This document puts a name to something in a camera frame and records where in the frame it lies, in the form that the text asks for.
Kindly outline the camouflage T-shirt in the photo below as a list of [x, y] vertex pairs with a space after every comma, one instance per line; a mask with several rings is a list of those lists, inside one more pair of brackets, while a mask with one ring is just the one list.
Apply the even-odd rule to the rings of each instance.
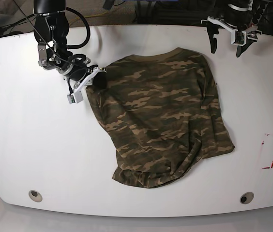
[[176, 48], [130, 55], [107, 66], [104, 85], [86, 88], [99, 125], [116, 148], [113, 180], [158, 188], [200, 160], [233, 152], [216, 82], [203, 54]]

